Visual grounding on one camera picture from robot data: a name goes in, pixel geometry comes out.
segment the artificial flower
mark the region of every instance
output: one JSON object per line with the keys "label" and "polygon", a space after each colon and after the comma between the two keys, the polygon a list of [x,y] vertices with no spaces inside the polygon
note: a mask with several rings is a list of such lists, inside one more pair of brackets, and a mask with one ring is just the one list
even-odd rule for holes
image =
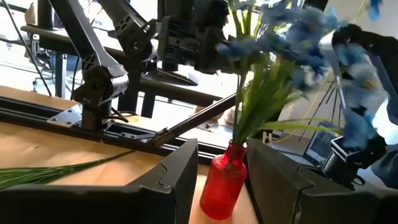
{"label": "artificial flower", "polygon": [[371,21],[377,21],[380,16],[380,5],[382,0],[369,0],[368,14]]}
{"label": "artificial flower", "polygon": [[349,68],[348,73],[353,79],[343,82],[347,106],[372,108],[387,97],[386,92],[377,87],[376,72],[376,68],[369,63],[356,63]]}
{"label": "artificial flower", "polygon": [[304,93],[312,91],[318,86],[314,81],[312,71],[305,67],[297,67],[290,73],[290,83],[295,90]]}
{"label": "artificial flower", "polygon": [[218,44],[216,49],[219,53],[227,55],[231,60],[239,60],[244,56],[257,55],[261,50],[260,46],[256,44],[256,41],[252,39],[232,42],[228,46],[225,44]]}
{"label": "artificial flower", "polygon": [[328,30],[339,30],[349,24],[347,20],[339,21],[336,16],[336,9],[331,7],[323,20],[323,27]]}
{"label": "artificial flower", "polygon": [[367,53],[359,44],[338,44],[334,47],[340,63],[353,65],[365,62],[364,55]]}
{"label": "artificial flower", "polygon": [[287,9],[288,3],[286,0],[281,0],[272,7],[268,4],[263,4],[261,6],[261,23],[277,26],[281,22],[293,21],[296,11]]}
{"label": "artificial flower", "polygon": [[343,112],[346,124],[343,129],[343,147],[354,150],[366,149],[368,140],[376,136],[377,130],[372,125],[373,115],[365,111],[364,115],[358,114],[351,108]]}

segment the metal rod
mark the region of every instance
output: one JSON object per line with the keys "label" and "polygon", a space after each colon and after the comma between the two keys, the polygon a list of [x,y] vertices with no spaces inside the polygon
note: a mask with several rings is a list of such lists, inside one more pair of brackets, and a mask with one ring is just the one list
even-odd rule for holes
{"label": "metal rod", "polygon": [[330,100],[330,98],[331,98],[331,96],[332,96],[332,94],[335,92],[335,89],[332,89],[331,90],[331,92],[330,92],[330,94],[329,94],[329,96],[328,96],[328,99],[326,100],[326,103],[325,104],[328,104],[329,103],[329,100]]}
{"label": "metal rod", "polygon": [[210,120],[211,118],[224,113],[224,111],[230,109],[235,105],[236,93],[223,98],[217,103],[206,107],[205,109],[199,111],[197,114],[179,122],[170,129],[160,132],[154,139],[150,142],[159,146],[171,141],[173,138],[180,136],[183,133],[201,125],[202,123]]}
{"label": "metal rod", "polygon": [[340,123],[341,123],[341,102],[339,105],[339,110],[338,110],[338,128],[340,128]]}
{"label": "metal rod", "polygon": [[338,94],[339,94],[340,101],[341,101],[341,107],[344,110],[347,107],[347,105],[346,105],[345,95],[344,95],[344,91],[343,91],[343,84],[341,83],[341,77],[339,77],[339,76],[336,77],[336,83],[337,83]]}
{"label": "metal rod", "polygon": [[335,94],[335,102],[333,103],[333,111],[331,112],[331,122],[333,122],[333,118],[335,118],[337,95],[338,95],[338,91],[336,91],[336,94]]}

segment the black metal frame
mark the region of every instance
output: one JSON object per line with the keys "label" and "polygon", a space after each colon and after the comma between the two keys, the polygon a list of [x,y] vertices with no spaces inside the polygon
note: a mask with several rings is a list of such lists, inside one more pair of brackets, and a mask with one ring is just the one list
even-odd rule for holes
{"label": "black metal frame", "polygon": [[[104,133],[86,131],[79,127],[66,128],[50,124],[47,120],[62,110],[48,106],[37,105],[11,98],[0,98],[0,121],[29,128],[41,129],[52,133],[82,138],[91,141],[103,142],[127,149],[138,150],[161,156],[167,156],[176,148],[187,141],[185,138],[175,138],[159,147],[145,142],[144,135],[153,135],[156,132],[148,129],[138,128],[128,124],[114,123]],[[209,165],[212,158],[224,153],[224,148],[199,142],[199,163]]]}

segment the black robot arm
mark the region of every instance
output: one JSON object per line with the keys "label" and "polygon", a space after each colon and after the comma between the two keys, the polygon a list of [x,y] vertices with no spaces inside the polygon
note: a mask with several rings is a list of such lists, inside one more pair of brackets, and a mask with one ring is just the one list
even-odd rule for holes
{"label": "black robot arm", "polygon": [[203,73],[214,74],[217,70],[233,73],[228,59],[216,50],[218,44],[228,44],[223,33],[229,14],[228,2],[202,0],[196,1],[191,8],[194,9],[187,10],[192,13],[190,16],[178,16],[171,12],[159,14],[162,15],[159,18],[159,59],[167,63],[191,65]]}
{"label": "black robot arm", "polygon": [[335,32],[333,45],[343,43],[359,44],[369,52],[371,63],[377,68],[380,82],[390,98],[387,106],[389,121],[398,125],[398,40],[362,30],[350,24]]}
{"label": "black robot arm", "polygon": [[49,2],[82,59],[85,83],[72,93],[83,105],[81,127],[103,131],[109,126],[111,100],[127,89],[127,72],[106,53],[78,0]]}
{"label": "black robot arm", "polygon": [[124,53],[141,61],[150,61],[157,53],[157,42],[154,36],[157,33],[155,19],[146,22],[126,0],[99,0],[115,27],[118,39]]}

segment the computer monitor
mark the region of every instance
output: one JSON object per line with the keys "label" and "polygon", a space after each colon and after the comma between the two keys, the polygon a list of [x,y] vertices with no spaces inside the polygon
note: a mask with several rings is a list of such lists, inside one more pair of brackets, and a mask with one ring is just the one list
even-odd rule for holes
{"label": "computer monitor", "polygon": [[[329,122],[321,122],[319,127],[334,128]],[[331,153],[330,141],[340,135],[334,131],[316,131],[308,144],[303,158],[315,167],[322,166]]]}

